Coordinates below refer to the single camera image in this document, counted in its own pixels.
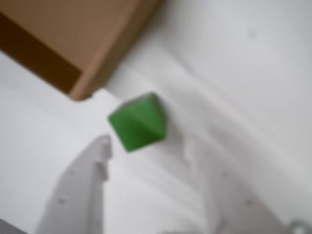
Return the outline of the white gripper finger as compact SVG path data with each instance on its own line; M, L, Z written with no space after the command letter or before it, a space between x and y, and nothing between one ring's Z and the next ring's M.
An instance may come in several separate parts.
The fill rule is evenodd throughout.
M290 234L250 186L211 146L195 140L185 143L205 204L211 234Z
M57 180L36 233L104 233L104 183L111 157L111 138L102 135L74 158Z

